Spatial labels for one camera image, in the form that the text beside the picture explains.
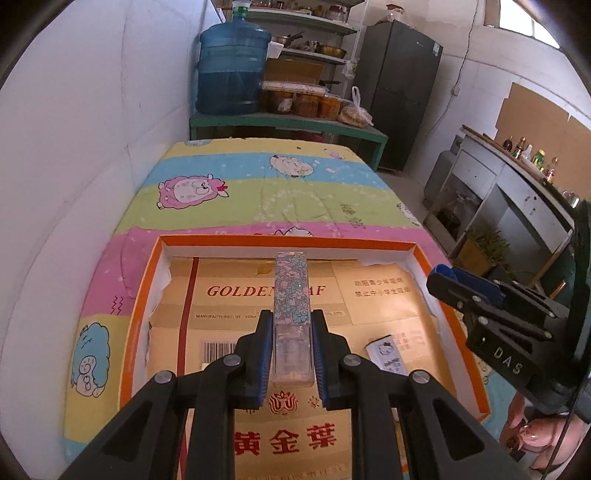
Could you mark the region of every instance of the cabinet door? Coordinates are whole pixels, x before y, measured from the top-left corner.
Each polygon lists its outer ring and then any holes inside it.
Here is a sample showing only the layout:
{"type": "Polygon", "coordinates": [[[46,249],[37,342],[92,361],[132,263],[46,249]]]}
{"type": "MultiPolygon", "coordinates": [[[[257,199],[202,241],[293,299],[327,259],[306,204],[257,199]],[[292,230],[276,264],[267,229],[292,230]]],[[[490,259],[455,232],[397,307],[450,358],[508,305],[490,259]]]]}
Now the cabinet door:
{"type": "Polygon", "coordinates": [[[394,22],[378,88],[426,106],[442,51],[432,39],[394,22]]]}
{"type": "Polygon", "coordinates": [[[359,88],[361,106],[371,111],[378,88],[379,75],[390,40],[391,23],[373,25],[365,30],[353,85],[359,88]]]}
{"type": "Polygon", "coordinates": [[[399,93],[378,90],[372,116],[374,127],[388,136],[379,166],[402,170],[413,148],[425,107],[399,93]]]}
{"type": "Polygon", "coordinates": [[[548,250],[556,252],[568,233],[543,198],[509,165],[503,168],[497,185],[524,214],[548,250]]]}
{"type": "Polygon", "coordinates": [[[457,157],[452,174],[482,200],[495,181],[495,174],[463,150],[457,157]]]}

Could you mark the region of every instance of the cardboard panel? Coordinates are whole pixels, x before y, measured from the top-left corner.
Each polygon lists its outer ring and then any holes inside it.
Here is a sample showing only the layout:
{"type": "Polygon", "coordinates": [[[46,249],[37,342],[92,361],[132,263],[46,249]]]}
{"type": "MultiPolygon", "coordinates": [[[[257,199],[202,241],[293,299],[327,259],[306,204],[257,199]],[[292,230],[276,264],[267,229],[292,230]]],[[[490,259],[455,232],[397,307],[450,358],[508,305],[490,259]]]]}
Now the cardboard panel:
{"type": "Polygon", "coordinates": [[[560,191],[571,190],[581,198],[590,198],[591,131],[576,118],[568,121],[558,154],[554,185],[560,191]]]}
{"type": "Polygon", "coordinates": [[[591,131],[569,113],[541,95],[514,83],[503,101],[496,121],[495,141],[502,144],[513,136],[532,145],[535,154],[542,149],[545,163],[558,157],[554,184],[559,190],[572,190],[581,198],[590,196],[591,131]]]}

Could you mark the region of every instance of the green table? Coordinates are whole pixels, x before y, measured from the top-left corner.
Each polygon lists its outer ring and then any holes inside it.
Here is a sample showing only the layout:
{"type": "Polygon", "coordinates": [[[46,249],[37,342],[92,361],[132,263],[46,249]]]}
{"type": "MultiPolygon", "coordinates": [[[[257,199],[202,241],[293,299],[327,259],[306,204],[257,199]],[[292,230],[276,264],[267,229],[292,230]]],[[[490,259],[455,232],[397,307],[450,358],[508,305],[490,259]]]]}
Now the green table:
{"type": "Polygon", "coordinates": [[[373,144],[371,159],[367,162],[375,171],[378,168],[388,136],[374,127],[357,128],[341,122],[330,122],[321,118],[306,118],[295,115],[273,113],[252,113],[250,115],[202,115],[197,113],[189,120],[191,140],[215,138],[217,127],[271,127],[281,130],[305,130],[322,134],[337,134],[359,138],[373,144]]]}

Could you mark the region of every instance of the water jug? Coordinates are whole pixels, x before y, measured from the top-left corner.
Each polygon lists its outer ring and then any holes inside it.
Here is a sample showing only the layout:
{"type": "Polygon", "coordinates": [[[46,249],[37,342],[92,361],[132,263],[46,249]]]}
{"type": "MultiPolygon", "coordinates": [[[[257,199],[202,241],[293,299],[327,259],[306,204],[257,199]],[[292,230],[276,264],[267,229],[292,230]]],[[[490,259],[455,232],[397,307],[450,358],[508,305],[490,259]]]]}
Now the water jug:
{"type": "Polygon", "coordinates": [[[258,109],[271,34],[246,21],[249,6],[235,0],[232,21],[201,34],[195,104],[200,113],[244,115],[258,109]]]}

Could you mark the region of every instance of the gray refrigerator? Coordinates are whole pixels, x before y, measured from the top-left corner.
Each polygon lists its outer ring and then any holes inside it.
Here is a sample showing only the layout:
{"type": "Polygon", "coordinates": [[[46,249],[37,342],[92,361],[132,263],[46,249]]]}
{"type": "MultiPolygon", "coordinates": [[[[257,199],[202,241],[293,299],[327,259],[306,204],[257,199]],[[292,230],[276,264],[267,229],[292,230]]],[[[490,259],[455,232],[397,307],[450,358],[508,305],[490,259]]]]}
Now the gray refrigerator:
{"type": "Polygon", "coordinates": [[[379,168],[404,168],[442,52],[439,43],[397,21],[366,29],[353,84],[359,87],[361,105],[373,116],[374,127],[388,136],[379,168]]]}

